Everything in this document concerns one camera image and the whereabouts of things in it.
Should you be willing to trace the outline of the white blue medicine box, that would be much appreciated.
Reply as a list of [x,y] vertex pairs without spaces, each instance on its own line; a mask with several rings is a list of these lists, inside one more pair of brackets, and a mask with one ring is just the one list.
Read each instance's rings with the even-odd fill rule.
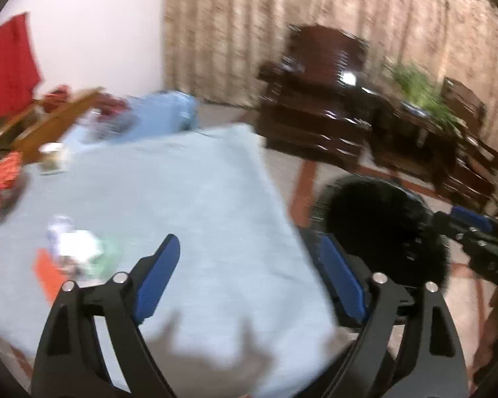
[[47,225],[46,238],[50,257],[63,273],[74,278],[97,274],[104,249],[94,233],[77,229],[67,216],[54,215]]

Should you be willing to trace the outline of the glass fruit bowl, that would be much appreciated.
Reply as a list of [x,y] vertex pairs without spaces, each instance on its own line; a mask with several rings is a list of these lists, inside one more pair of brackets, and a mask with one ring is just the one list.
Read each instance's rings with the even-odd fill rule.
[[91,110],[85,119],[86,138],[88,141],[101,141],[119,136],[130,128],[137,121],[131,110],[118,110],[115,113],[103,114],[101,110]]

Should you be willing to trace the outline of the dark wooden side table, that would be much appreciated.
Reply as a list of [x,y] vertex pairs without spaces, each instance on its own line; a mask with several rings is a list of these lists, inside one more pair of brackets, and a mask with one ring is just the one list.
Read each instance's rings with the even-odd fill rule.
[[460,136],[425,110],[387,95],[370,98],[369,145],[374,162],[440,190],[454,168]]

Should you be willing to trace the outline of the grey table cloth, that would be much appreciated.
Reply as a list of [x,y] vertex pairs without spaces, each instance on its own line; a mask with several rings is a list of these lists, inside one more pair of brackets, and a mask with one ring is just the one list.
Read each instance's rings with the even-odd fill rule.
[[105,237],[119,270],[168,234],[181,257],[141,332],[180,397],[290,397],[343,351],[326,289],[268,175],[252,130],[235,124],[26,169],[0,224],[0,335],[32,358],[50,304],[33,270],[52,217]]

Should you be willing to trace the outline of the patterned beige curtain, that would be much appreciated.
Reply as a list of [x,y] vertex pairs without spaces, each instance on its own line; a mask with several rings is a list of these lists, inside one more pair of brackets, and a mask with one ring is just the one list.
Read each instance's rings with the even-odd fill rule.
[[292,24],[344,30],[369,42],[367,73],[414,63],[488,106],[498,138],[498,3],[494,0],[164,0],[164,80],[198,97],[251,105],[261,62],[278,59]]

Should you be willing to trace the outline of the red snack packet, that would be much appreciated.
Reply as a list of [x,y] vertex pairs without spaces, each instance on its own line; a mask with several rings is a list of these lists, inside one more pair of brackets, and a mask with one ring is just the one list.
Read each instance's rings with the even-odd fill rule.
[[22,169],[22,153],[12,151],[0,160],[0,205],[1,193],[9,190],[16,179],[19,177]]

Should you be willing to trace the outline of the potted green plant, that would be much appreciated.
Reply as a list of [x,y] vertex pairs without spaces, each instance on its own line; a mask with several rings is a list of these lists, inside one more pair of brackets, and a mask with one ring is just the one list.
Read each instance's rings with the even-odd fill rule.
[[427,116],[439,128],[458,128],[459,119],[443,102],[437,84],[426,71],[415,64],[403,63],[387,64],[386,68],[405,104]]

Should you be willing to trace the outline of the orange foam net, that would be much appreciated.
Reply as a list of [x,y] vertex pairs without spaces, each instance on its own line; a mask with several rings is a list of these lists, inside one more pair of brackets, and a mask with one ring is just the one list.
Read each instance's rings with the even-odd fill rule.
[[49,304],[53,304],[68,277],[54,264],[46,249],[37,250],[32,269],[43,290],[45,299]]

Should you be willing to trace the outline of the black trash bin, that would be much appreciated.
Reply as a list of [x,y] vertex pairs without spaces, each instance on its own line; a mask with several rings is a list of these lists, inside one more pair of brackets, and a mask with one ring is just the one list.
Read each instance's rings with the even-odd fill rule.
[[432,281],[444,291],[450,253],[433,218],[423,198],[402,185],[350,174],[324,187],[311,209],[310,226],[334,236],[372,272],[413,288]]

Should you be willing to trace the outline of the blue side table cloth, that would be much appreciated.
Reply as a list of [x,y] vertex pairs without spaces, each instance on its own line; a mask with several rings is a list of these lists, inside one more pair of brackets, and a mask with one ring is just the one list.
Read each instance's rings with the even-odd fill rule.
[[131,143],[146,138],[159,138],[182,131],[192,130],[199,125],[198,109],[200,101],[178,91],[167,91],[128,97],[125,99],[129,110],[135,114],[135,125],[125,133],[101,140],[88,141],[83,120],[95,108],[88,110],[60,138],[60,141],[74,152],[96,147]]

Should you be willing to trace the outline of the tissue box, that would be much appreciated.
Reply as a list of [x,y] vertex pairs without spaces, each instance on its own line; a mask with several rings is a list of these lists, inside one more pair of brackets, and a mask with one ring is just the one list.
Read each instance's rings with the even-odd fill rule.
[[42,174],[61,173],[66,170],[67,151],[63,143],[51,142],[38,148],[39,170]]

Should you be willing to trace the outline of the red apples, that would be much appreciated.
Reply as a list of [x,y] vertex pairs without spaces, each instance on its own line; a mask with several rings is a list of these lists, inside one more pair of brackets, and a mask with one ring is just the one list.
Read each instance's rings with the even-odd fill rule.
[[129,110],[127,101],[112,95],[100,95],[93,105],[101,118],[109,118]]

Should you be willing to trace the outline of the green rubber glove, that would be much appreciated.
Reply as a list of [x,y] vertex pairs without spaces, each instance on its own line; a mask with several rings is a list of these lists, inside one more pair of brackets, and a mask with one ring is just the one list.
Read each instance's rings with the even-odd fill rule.
[[87,254],[82,264],[85,279],[108,279],[119,265],[122,250],[113,238],[94,236],[87,245]]

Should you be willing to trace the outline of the red cloth cover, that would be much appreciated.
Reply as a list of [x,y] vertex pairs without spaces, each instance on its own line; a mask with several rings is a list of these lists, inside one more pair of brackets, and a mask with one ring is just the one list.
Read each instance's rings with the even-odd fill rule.
[[41,82],[30,47],[29,15],[15,15],[0,26],[0,118],[22,112]]

